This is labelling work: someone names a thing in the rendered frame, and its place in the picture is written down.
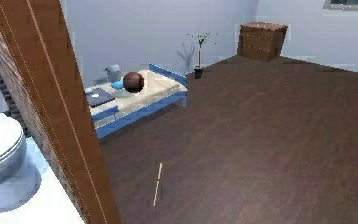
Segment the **grey bin with bag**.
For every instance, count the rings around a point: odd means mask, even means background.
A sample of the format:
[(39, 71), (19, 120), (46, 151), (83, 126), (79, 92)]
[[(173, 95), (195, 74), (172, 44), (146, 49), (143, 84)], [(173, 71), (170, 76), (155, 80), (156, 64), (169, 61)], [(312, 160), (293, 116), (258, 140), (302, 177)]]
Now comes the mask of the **grey bin with bag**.
[(117, 82), (121, 80), (121, 71), (117, 64), (110, 65), (105, 71), (109, 82)]

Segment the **blue framed bed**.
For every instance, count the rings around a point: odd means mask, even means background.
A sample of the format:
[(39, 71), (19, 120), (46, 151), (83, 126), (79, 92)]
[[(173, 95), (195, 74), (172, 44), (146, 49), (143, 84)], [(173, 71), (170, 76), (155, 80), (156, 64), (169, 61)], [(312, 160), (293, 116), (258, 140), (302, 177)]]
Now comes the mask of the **blue framed bed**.
[(102, 88), (115, 97), (100, 106), (89, 106), (99, 139), (177, 101), (186, 106), (187, 79), (184, 75), (155, 64), (149, 64), (148, 70), (139, 73), (144, 78), (144, 88), (139, 93), (113, 89), (110, 82), (90, 87)]

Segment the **potted green house plant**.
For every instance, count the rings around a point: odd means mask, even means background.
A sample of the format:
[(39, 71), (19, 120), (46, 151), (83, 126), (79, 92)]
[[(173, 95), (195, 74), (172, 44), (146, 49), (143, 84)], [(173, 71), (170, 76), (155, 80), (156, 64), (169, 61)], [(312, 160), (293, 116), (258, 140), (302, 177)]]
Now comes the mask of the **potted green house plant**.
[(197, 64), (194, 68), (194, 78), (201, 79), (203, 75), (202, 66), (202, 46), (211, 38), (210, 32), (198, 32), (189, 34), (189, 37), (194, 38), (198, 45)]

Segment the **dark brown ball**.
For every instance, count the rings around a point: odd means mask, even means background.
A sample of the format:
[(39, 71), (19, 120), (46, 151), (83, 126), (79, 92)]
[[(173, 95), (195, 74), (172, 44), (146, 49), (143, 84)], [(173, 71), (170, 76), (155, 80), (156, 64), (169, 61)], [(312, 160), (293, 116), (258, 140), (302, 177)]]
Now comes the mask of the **dark brown ball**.
[(123, 87), (130, 93), (138, 93), (144, 88), (144, 78), (138, 72), (129, 72), (123, 78)]

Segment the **pale thin stick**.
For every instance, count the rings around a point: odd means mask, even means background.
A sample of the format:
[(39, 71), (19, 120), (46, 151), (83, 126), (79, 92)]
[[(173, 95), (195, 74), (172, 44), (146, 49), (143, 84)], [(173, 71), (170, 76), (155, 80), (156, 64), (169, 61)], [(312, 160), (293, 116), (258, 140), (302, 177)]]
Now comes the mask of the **pale thin stick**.
[(160, 162), (159, 163), (159, 167), (158, 167), (158, 175), (157, 175), (157, 180), (156, 180), (156, 185), (155, 185), (155, 192), (154, 192), (154, 199), (153, 199), (153, 206), (156, 206), (156, 201), (157, 201), (157, 196), (158, 196), (158, 191), (159, 191), (159, 185), (160, 185), (160, 181), (161, 181), (161, 177), (162, 177), (162, 170), (163, 170), (163, 163)]

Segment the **dark blue laptop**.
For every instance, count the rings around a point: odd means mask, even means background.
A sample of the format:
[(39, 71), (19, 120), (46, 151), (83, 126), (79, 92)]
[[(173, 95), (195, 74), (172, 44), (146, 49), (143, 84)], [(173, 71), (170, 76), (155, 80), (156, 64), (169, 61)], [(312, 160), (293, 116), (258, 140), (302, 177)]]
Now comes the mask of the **dark blue laptop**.
[(92, 88), (93, 92), (87, 94), (87, 101), (90, 107), (97, 107), (115, 99), (113, 95), (102, 88)]

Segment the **brown chest of drawers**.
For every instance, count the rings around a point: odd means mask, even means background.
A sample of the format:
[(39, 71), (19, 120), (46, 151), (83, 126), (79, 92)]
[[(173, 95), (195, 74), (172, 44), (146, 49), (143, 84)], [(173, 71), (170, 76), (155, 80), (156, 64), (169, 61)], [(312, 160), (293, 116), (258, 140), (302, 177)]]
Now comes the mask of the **brown chest of drawers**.
[(280, 56), (288, 26), (250, 22), (240, 26), (237, 55), (263, 62)]

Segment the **brown wooden room door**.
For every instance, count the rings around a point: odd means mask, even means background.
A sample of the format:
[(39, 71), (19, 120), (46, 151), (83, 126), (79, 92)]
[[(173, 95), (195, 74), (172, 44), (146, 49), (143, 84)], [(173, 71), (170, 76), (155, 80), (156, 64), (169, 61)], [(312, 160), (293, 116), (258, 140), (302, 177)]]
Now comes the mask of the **brown wooden room door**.
[(0, 0), (4, 80), (85, 224), (122, 224), (59, 0)]

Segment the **white toilet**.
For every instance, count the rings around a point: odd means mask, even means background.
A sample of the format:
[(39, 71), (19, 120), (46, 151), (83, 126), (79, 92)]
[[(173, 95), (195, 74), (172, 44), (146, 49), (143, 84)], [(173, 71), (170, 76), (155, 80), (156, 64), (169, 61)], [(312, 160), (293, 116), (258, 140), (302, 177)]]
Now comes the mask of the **white toilet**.
[(11, 177), (25, 159), (25, 136), (20, 123), (0, 114), (0, 183)]

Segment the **grey framed window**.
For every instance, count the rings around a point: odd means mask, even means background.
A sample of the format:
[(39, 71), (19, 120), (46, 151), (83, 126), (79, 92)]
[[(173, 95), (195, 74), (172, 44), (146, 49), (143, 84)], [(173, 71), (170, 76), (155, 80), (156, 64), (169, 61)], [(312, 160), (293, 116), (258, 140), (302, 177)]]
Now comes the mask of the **grey framed window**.
[(324, 0), (323, 8), (358, 12), (358, 0)]

